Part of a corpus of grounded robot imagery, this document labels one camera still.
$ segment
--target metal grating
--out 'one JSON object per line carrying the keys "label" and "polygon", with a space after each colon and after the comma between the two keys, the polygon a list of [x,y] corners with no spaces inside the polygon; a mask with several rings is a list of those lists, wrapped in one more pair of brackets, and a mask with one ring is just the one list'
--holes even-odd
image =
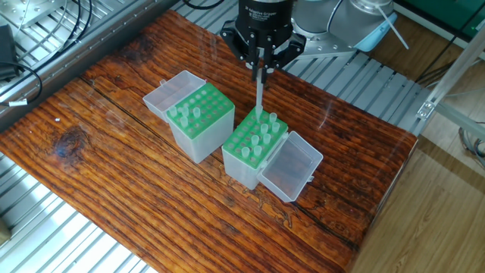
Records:
{"label": "metal grating", "polygon": [[0,153],[2,272],[154,271]]}
{"label": "metal grating", "polygon": [[[62,1],[61,8],[58,8],[38,22],[25,28],[19,29],[19,27],[0,15],[0,24],[10,24],[13,30],[17,60],[21,64],[25,64],[26,66],[37,70],[43,65],[50,63],[52,56],[62,49],[64,42],[66,42],[74,28],[78,16],[77,1]],[[82,11],[80,25],[75,31],[74,39],[79,36],[80,32],[86,26],[87,18],[89,16],[89,1],[79,1],[81,3]],[[122,11],[136,5],[138,5],[136,0],[92,0],[92,18],[85,37],[89,36],[90,33],[97,29],[102,28],[103,24],[109,22],[110,19],[117,16]],[[72,42],[74,42],[74,40],[67,41],[66,46]],[[64,56],[61,56],[58,59],[58,61],[68,64],[68,61],[65,60],[66,58]],[[24,96],[26,93],[36,92],[36,80],[32,76],[26,78],[29,74],[30,73],[26,72],[14,79],[0,81],[0,102],[11,101]],[[39,73],[41,77],[43,76],[42,78],[45,82],[49,81],[56,74],[58,74],[58,71],[49,71],[47,74]],[[6,108],[0,108],[0,117],[5,109]]]}
{"label": "metal grating", "polygon": [[[126,4],[121,0],[96,2],[98,11],[93,24]],[[192,0],[196,5],[206,2],[213,0]],[[212,11],[194,11],[181,2],[172,9],[218,33],[226,20],[236,18],[237,1],[226,0]],[[23,34],[24,42],[20,42],[17,54],[26,55],[27,64],[44,61],[62,44],[62,37],[67,37],[69,26],[72,29],[75,21],[73,12],[67,12],[70,19],[63,20],[63,27],[55,35],[39,44],[44,39],[39,38],[41,33],[46,37],[62,18],[62,12],[59,9],[41,25],[23,30],[27,33]],[[37,41],[37,49],[27,53],[36,47],[32,41]],[[284,70],[416,135],[425,125],[415,118],[415,113],[429,91],[362,53],[298,60]],[[2,272],[155,272],[1,153],[0,218],[13,234],[0,246]]]}

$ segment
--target green pipette tip rack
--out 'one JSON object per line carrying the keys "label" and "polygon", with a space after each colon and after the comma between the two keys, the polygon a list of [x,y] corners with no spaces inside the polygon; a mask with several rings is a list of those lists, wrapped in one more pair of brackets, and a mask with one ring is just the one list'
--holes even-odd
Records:
{"label": "green pipette tip rack", "polygon": [[276,114],[270,115],[266,111],[261,113],[258,123],[254,108],[234,130],[234,133],[224,143],[223,148],[241,162],[256,169],[259,168],[263,159],[273,150],[287,130],[288,124],[277,119]]}
{"label": "green pipette tip rack", "polygon": [[170,107],[167,116],[184,134],[194,140],[233,108],[233,102],[211,83],[206,83]]}

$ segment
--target black cable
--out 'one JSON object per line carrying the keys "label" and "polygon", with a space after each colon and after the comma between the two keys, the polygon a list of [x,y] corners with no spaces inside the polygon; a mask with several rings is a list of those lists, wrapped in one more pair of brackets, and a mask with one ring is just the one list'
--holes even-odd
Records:
{"label": "black cable", "polygon": [[[8,62],[8,61],[0,61],[0,64],[9,64],[9,65],[21,67],[21,68],[25,69],[26,71],[29,71],[32,75],[34,75],[37,78],[37,81],[39,81],[39,91],[37,92],[37,95],[35,97],[27,100],[27,104],[34,102],[36,99],[38,99],[40,97],[40,94],[42,93],[42,79],[39,77],[39,75],[33,69],[31,69],[30,67],[27,67],[26,65],[23,65],[23,64],[17,64],[17,63]],[[9,102],[0,102],[0,106],[10,107],[10,103]]]}
{"label": "black cable", "polygon": [[[78,0],[78,7],[79,7],[79,9],[81,9],[81,1],[80,1],[80,0]],[[79,13],[79,16],[77,17],[77,22],[76,22],[77,27],[79,27],[79,24],[78,24],[78,23],[80,22],[80,19],[81,19],[81,15],[80,15],[80,13]],[[73,47],[73,46],[74,46],[74,45],[75,45],[75,44],[76,44],[76,43],[79,41],[79,39],[81,39],[81,38],[83,37],[83,35],[86,33],[86,31],[87,31],[87,29],[88,29],[89,24],[91,23],[91,19],[92,19],[92,0],[89,0],[89,15],[88,15],[88,20],[86,21],[86,25],[84,26],[83,30],[81,30],[80,35],[79,35],[79,36],[76,38],[76,40],[75,40],[74,42],[72,42],[72,43],[71,43],[71,44],[70,44],[68,47],[64,48],[64,46],[63,46],[63,49],[62,49],[62,50],[60,50],[60,51],[56,52],[56,53],[55,53],[55,54],[52,56],[51,60],[56,59],[56,58],[57,58],[59,55],[61,55],[61,54],[62,54],[62,52],[65,52],[65,51],[67,51],[68,49],[72,48],[72,47]],[[76,26],[74,26],[73,31],[71,32],[71,35],[73,35],[73,36],[74,36],[75,30],[76,30],[76,28],[77,28],[77,27],[76,27]],[[45,65],[47,65],[48,63],[49,63],[48,61],[47,61],[47,62],[45,62],[43,66],[39,67],[39,69],[43,68],[43,67],[44,67]]]}
{"label": "black cable", "polygon": [[189,8],[193,8],[193,9],[198,9],[198,10],[203,10],[203,11],[206,11],[206,10],[209,10],[211,8],[215,8],[217,7],[218,5],[222,4],[222,2],[224,2],[224,0],[219,0],[219,2],[213,4],[213,5],[208,5],[208,6],[197,6],[197,5],[192,5],[190,4],[190,0],[183,0],[183,3],[187,6],[189,6]]}
{"label": "black cable", "polygon": [[424,69],[423,73],[418,77],[416,80],[417,82],[423,78],[423,76],[438,62],[438,60],[445,54],[446,50],[449,49],[450,46],[452,46],[453,42],[456,40],[458,37],[458,34],[462,33],[463,30],[469,25],[469,23],[477,16],[480,11],[485,7],[485,2],[468,18],[468,20],[463,24],[463,26],[458,30],[458,32],[453,36],[453,38],[448,42],[448,44],[445,46],[445,48],[438,54],[438,56]]}
{"label": "black cable", "polygon": [[432,78],[435,78],[437,75],[444,75],[448,69],[455,63],[455,61],[451,61],[448,64],[443,65],[442,67],[438,67],[437,69],[426,73],[425,75],[422,76],[420,80],[417,80],[416,83],[423,83],[426,81],[429,81]]}
{"label": "black cable", "polygon": [[335,7],[333,8],[332,14],[330,15],[330,18],[328,19],[327,22],[327,32],[330,32],[330,25],[332,24],[333,18],[335,17],[336,10],[340,7],[342,4],[343,0],[340,0],[338,3],[336,3]]}
{"label": "black cable", "polygon": [[77,0],[77,19],[76,19],[76,23],[74,24],[73,30],[70,32],[69,37],[66,39],[66,42],[64,42],[64,46],[66,45],[66,43],[69,40],[71,40],[74,37],[74,35],[76,33],[76,30],[79,27],[79,24],[81,22],[81,11],[82,11],[81,0]]}
{"label": "black cable", "polygon": [[86,25],[84,26],[83,30],[81,31],[81,34],[77,37],[77,40],[81,39],[88,30],[88,26],[91,23],[91,16],[92,16],[92,0],[89,0],[89,15],[88,15],[88,20],[86,21]]}
{"label": "black cable", "polygon": [[427,79],[420,80],[418,84],[421,84],[423,86],[428,86],[432,83],[438,84],[438,82],[443,78],[443,76],[445,76],[448,69],[449,67],[445,67],[445,69],[441,70],[439,73],[434,74],[433,76],[430,76]]}

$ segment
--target open box lid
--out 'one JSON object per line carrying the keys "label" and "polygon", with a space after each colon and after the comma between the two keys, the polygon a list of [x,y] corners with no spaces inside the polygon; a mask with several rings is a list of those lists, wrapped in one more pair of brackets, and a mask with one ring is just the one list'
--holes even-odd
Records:
{"label": "open box lid", "polygon": [[167,110],[204,85],[205,80],[188,71],[182,71],[167,82],[162,80],[157,89],[143,97],[143,101],[150,111],[168,122]]}
{"label": "open box lid", "polygon": [[284,202],[295,201],[323,158],[293,131],[263,165],[258,180]]}

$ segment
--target wood grain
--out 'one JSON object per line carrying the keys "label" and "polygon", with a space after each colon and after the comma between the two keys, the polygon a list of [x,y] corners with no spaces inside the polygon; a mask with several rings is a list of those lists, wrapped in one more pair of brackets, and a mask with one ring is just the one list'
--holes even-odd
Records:
{"label": "wood grain", "polygon": [[17,122],[0,151],[159,271],[349,269],[416,138],[286,73],[264,107],[324,162],[294,203],[200,165],[142,103],[182,70],[254,107],[250,72],[219,37],[168,12]]}

